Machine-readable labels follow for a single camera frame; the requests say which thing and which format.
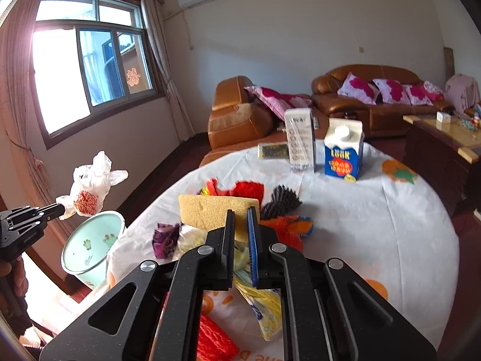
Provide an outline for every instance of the glass pane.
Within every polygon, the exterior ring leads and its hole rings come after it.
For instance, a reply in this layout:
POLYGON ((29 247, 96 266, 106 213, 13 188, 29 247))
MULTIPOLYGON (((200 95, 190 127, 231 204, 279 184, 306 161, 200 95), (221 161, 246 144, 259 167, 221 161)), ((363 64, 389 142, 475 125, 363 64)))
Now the glass pane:
POLYGON ((36 32, 33 64, 38 102, 49 133, 90 115, 78 64, 75 30, 36 32))
POLYGON ((139 7, 116 0, 99 0, 100 21, 138 27, 137 13, 139 7))
POLYGON ((80 45, 92 105, 124 96, 110 31, 81 30, 80 45))
POLYGON ((118 32, 120 55, 131 94, 152 89, 145 62, 142 38, 138 34, 118 32))
POLYGON ((94 0, 42 0, 37 20, 95 20, 94 0))

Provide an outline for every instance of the window sill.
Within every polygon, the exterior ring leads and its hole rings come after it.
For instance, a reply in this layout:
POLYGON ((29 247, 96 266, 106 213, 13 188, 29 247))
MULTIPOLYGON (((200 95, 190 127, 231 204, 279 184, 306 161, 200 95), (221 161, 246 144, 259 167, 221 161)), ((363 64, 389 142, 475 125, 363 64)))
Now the window sill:
MULTIPOLYGON (((142 97, 136 100, 131 100, 131 101, 119 103, 116 105, 112 105, 111 107, 107 107, 104 110, 101 110, 95 114, 89 115, 88 117, 75 121, 74 123, 65 126, 65 128, 62 128, 50 134, 45 129, 43 120, 40 118, 38 122, 40 125, 40 131, 42 132, 42 137, 43 137, 43 142, 45 143, 45 147, 47 148, 47 150, 49 150, 50 148, 62 142, 63 140, 66 140, 70 136, 73 136, 74 134, 82 131, 83 129, 88 128, 89 126, 92 126, 115 114, 121 113, 122 111, 134 108, 143 103, 147 103, 147 102, 159 99, 163 96, 164 95, 162 94, 153 94, 153 95, 148 95, 146 97, 142 97)), ((38 103, 34 102, 34 105, 35 105, 35 108, 37 108, 38 103)), ((40 110, 35 110, 35 113, 37 115, 41 115, 40 110)))

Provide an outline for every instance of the human hand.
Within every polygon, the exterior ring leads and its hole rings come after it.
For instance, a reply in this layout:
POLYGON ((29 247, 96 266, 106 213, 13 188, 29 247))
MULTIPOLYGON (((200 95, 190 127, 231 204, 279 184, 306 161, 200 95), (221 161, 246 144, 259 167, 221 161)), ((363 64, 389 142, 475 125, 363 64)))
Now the human hand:
MULTIPOLYGON (((0 261, 0 277, 6 277, 11 271, 11 264, 0 261)), ((17 258, 14 268, 14 288, 13 291, 17 297, 25 296, 28 290, 28 279, 25 276, 25 266, 22 257, 17 258)))

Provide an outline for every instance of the white bedsheet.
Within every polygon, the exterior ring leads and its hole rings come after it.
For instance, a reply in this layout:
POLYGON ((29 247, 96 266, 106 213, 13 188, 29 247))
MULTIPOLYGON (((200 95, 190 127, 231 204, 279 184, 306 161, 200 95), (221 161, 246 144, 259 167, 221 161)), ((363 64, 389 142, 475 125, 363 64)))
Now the white bedsheet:
MULTIPOLYGON (((256 148, 231 153, 175 183, 123 233, 109 253, 109 271, 119 281, 145 259, 155 259, 157 223, 179 222, 179 194, 195 194, 208 178, 222 189, 238 180, 264 183, 264 203, 279 184, 303 202, 295 214, 309 216, 314 231, 304 239, 308 258, 340 257, 365 279, 385 286, 388 301, 437 348, 449 318, 458 279, 458 237, 443 204, 417 177, 394 181, 382 171, 391 157, 364 144, 364 164, 356 183, 324 175, 324 145, 317 141, 315 174, 292 174, 287 160, 259 160, 256 148)), ((253 311, 237 290, 206 292, 209 316, 237 343, 236 359, 283 359, 282 335, 262 339, 253 311), (232 301, 226 303, 229 295, 232 301)))

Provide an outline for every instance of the pink pillow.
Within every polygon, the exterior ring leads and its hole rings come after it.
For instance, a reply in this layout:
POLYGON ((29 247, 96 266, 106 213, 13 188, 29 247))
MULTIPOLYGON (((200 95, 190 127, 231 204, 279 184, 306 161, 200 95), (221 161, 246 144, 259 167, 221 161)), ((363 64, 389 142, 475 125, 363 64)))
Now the pink pillow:
POLYGON ((397 80, 374 79, 381 91, 382 101, 388 104, 411 104, 403 86, 397 80))
POLYGON ((444 92, 437 85, 429 81, 424 82, 424 89, 426 90, 427 97, 431 101, 444 100, 444 92))
POLYGON ((338 95, 354 97, 364 104, 375 106, 379 90, 367 81, 349 73, 342 87, 337 91, 338 95))
POLYGON ((308 97, 280 94, 273 89, 258 85, 246 86, 244 89, 259 98, 259 100, 268 106, 282 121, 284 121, 285 110, 312 106, 312 100, 308 97))
POLYGON ((423 85, 403 85, 413 106, 432 106, 423 85))

